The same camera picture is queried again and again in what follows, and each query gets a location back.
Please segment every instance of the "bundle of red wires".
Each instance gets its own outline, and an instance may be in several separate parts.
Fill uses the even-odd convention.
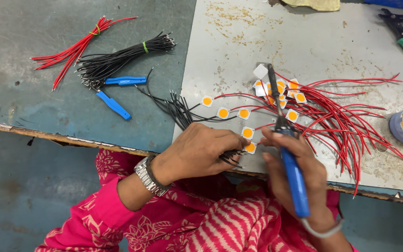
[[[275,74],[277,74],[279,77],[285,79],[290,83],[294,83],[288,80],[287,78],[283,77],[282,75],[278,74],[277,72],[275,72]],[[296,112],[299,112],[302,115],[309,116],[314,120],[308,126],[304,126],[299,123],[294,123],[295,129],[301,132],[301,134],[305,137],[306,141],[309,143],[315,154],[316,150],[312,145],[311,141],[309,140],[309,138],[312,137],[317,138],[318,140],[327,144],[335,152],[337,152],[338,158],[336,161],[336,165],[341,165],[341,173],[343,173],[344,169],[346,168],[349,171],[349,173],[354,176],[356,184],[354,196],[357,193],[357,188],[359,186],[361,179],[360,174],[361,158],[365,153],[365,149],[371,155],[371,150],[369,149],[366,141],[368,141],[376,150],[377,150],[376,143],[378,143],[382,146],[385,146],[388,150],[392,151],[402,159],[403,154],[397,148],[395,148],[389,141],[383,138],[366,120],[364,120],[361,117],[365,115],[382,117],[382,118],[384,117],[382,115],[367,111],[361,107],[371,109],[384,109],[384,108],[364,104],[350,104],[342,106],[323,94],[328,93],[332,95],[361,95],[365,94],[366,92],[339,94],[329,92],[326,90],[317,89],[315,87],[327,82],[351,82],[360,84],[403,82],[395,79],[398,75],[399,74],[389,79],[386,78],[328,79],[310,83],[305,86],[300,85],[298,83],[294,83],[299,86],[299,88],[295,90],[304,93],[305,97],[310,102],[299,104],[295,101],[295,99],[289,99],[288,103],[290,105],[287,105],[286,108],[293,109]],[[242,107],[256,107],[252,111],[257,109],[266,109],[268,111],[277,113],[276,110],[274,109],[274,105],[268,102],[269,99],[264,100],[253,94],[246,94],[246,93],[222,94],[215,97],[215,99],[229,95],[251,96],[266,104],[265,106],[245,105],[233,108],[232,110]],[[335,145],[331,144],[325,138],[334,142]]]
[[[132,18],[137,18],[137,17],[123,18],[123,19],[113,21],[113,22],[112,22],[113,19],[105,20],[105,16],[101,17],[99,19],[99,21],[97,22],[96,27],[94,27],[94,29],[91,32],[89,32],[87,36],[82,38],[79,42],[75,43],[70,48],[64,50],[63,52],[60,52],[58,54],[51,55],[51,56],[32,57],[31,59],[35,60],[38,63],[42,63],[41,66],[37,67],[34,70],[39,70],[39,69],[46,68],[48,66],[52,66],[69,57],[68,61],[66,61],[66,64],[63,67],[63,70],[59,73],[59,75],[57,76],[57,78],[54,81],[54,85],[52,87],[52,91],[54,91],[57,88],[60,81],[63,79],[64,75],[66,74],[66,71],[68,71],[71,64],[73,62],[74,62],[74,64],[76,64],[77,60],[80,58],[80,56],[82,55],[85,48],[87,48],[88,43],[91,41],[91,39],[93,37],[99,35],[101,31],[109,28],[110,25],[112,25],[112,24],[115,24],[115,23],[123,21],[123,20],[132,19]]]

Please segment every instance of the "blue plastic cup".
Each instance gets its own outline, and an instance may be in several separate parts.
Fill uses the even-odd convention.
[[[403,143],[403,129],[400,123],[402,122],[403,111],[395,113],[389,120],[389,130],[395,138]]]

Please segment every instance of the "sleeve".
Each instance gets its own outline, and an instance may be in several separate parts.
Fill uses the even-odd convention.
[[[351,247],[352,247],[352,252],[359,252],[352,244],[351,244]]]
[[[71,208],[71,217],[62,227],[51,230],[35,252],[98,251],[117,252],[123,230],[134,212],[117,193],[118,176],[98,192]]]

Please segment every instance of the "woman's left hand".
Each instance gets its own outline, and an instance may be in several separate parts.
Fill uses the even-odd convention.
[[[228,129],[211,129],[192,123],[175,142],[151,163],[155,178],[163,185],[185,178],[215,175],[234,168],[219,159],[228,150],[242,150],[250,140]]]

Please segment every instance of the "hand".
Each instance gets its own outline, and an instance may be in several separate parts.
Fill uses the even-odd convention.
[[[250,140],[228,129],[211,129],[192,123],[175,142],[151,163],[155,178],[163,185],[185,178],[215,175],[234,168],[219,159],[228,150],[242,150]]]
[[[309,201],[310,226],[317,232],[326,232],[335,225],[331,211],[326,206],[326,168],[318,161],[306,140],[299,136],[299,140],[279,133],[274,133],[265,127],[262,129],[264,137],[261,142],[265,146],[286,147],[292,152],[304,177],[304,182]],[[270,153],[263,153],[270,176],[271,187],[274,196],[295,218],[295,210],[292,202],[292,195],[288,185],[286,172],[280,158],[276,158]]]

